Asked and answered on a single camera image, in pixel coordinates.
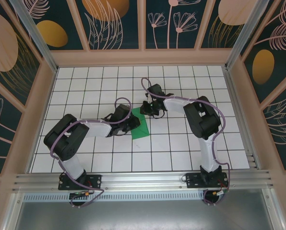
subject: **mounting plate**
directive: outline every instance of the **mounting plate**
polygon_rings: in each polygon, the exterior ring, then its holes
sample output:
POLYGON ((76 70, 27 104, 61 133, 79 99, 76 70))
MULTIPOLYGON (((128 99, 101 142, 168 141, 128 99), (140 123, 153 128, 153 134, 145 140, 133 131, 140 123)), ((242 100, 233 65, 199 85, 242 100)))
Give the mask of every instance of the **mounting plate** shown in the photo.
MULTIPOLYGON (((218 182, 218 180, 214 180, 214 181, 211 181, 209 184, 205 184, 205 182, 201 178, 200 172, 187 173, 185 176, 186 176, 187 188, 220 188, 221 187, 221 184, 218 182)), ((218 176, 218 179, 226 187, 228 186, 227 174, 225 172, 221 172, 218 176)))
MULTIPOLYGON (((101 186, 101 175, 87 175, 86 176, 86 186, 92 186, 92 188, 100 188, 101 186)), ((67 175, 61 175, 58 190, 87 190, 81 186, 75 184, 68 178, 67 175)))

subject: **green cloth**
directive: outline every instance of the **green cloth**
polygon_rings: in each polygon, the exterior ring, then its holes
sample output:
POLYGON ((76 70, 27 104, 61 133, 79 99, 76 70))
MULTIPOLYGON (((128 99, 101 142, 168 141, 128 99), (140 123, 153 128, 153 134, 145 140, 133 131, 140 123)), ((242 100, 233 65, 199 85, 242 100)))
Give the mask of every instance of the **green cloth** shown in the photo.
POLYGON ((146 119, 145 119, 145 116, 143 114, 140 114, 140 108, 132 109, 132 114, 134 116, 136 116, 137 118, 139 118, 139 120, 141 122, 139 127, 135 128, 131 131, 132 139, 134 140, 134 139, 138 139, 138 138, 148 137, 149 131, 147 128, 146 119))

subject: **yellow oval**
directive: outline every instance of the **yellow oval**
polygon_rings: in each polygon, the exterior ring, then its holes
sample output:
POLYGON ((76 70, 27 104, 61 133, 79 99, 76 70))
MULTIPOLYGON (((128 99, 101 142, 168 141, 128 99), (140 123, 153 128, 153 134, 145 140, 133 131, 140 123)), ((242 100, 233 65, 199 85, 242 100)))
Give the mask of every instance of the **yellow oval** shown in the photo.
POLYGON ((0 71, 11 70, 18 56, 16 33, 10 23, 0 15, 0 71))
POLYGON ((221 0, 219 4, 219 18, 226 25, 243 25, 256 0, 221 0))
POLYGON ((67 44, 67 34, 59 24, 53 21, 44 20, 39 22, 36 26, 47 45, 62 47, 67 44))
POLYGON ((257 84, 265 84, 274 69, 273 54, 266 49, 259 51, 253 61, 253 78, 257 84))
POLYGON ((122 18, 128 12, 129 9, 129 0, 82 0, 82 3, 85 9, 92 15, 94 18, 101 21, 113 21, 114 18, 109 18, 109 7, 115 9, 119 17, 122 18))

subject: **white grid floor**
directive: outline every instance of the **white grid floor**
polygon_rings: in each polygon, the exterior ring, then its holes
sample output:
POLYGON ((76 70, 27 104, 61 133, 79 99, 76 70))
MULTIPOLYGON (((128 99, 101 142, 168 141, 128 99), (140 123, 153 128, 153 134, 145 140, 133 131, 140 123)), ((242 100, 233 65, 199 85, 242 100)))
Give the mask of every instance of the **white grid floor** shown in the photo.
MULTIPOLYGON (((114 101, 126 97, 133 107, 146 100, 141 77, 149 77, 166 93, 197 98, 206 96, 226 116, 224 134, 217 139, 218 159, 232 169, 249 169, 233 106, 220 66, 139 66, 60 68, 34 155, 32 173, 59 173, 56 160, 44 145, 44 136, 65 114, 100 119, 114 112, 114 101)), ((182 114, 168 112, 161 119, 146 119, 150 136, 131 134, 86 138, 77 155, 87 172, 150 172, 199 170, 201 153, 182 114)))

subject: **decorative wallpaper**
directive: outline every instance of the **decorative wallpaper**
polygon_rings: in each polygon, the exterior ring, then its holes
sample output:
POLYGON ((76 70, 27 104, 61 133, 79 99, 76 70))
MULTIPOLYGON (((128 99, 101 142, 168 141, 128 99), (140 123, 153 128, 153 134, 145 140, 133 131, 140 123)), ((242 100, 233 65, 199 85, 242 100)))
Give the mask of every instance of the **decorative wallpaper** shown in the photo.
POLYGON ((263 12, 263 14, 262 14, 260 20, 258 21, 258 23, 257 23, 257 25, 256 25, 256 27, 255 27, 255 29, 253 30, 253 32, 251 33, 250 37, 248 38, 248 41, 247 41, 246 44, 244 45, 244 47, 243 47, 243 49, 242 49, 242 51, 241 51, 241 53, 240 53, 241 56, 243 55, 244 51, 247 49, 249 43, 251 42, 252 38, 254 37, 254 34, 256 34, 256 32, 257 32, 259 26, 261 25, 263 19, 265 18, 266 14, 268 13, 268 11, 269 11, 269 9, 270 9, 270 7, 272 6, 273 3, 274 3, 274 0, 269 0, 269 3, 268 3, 268 5, 267 5, 266 9, 264 10, 264 12, 263 12))
POLYGON ((216 0, 201 48, 232 48, 256 0, 216 0))
POLYGON ((244 64, 260 102, 286 77, 286 0, 278 5, 244 64))
POLYGON ((147 0, 146 49, 194 48, 205 0, 147 0))
POLYGON ((286 170, 286 89, 263 111, 286 170))
POLYGON ((0 83, 25 104, 38 67, 38 60, 0 5, 0 83))
POLYGON ((136 0, 76 0, 90 49, 138 49, 136 0))
POLYGON ((22 113, 0 95, 0 173, 22 113))
POLYGON ((66 0, 22 0, 22 2, 50 50, 83 49, 66 0))

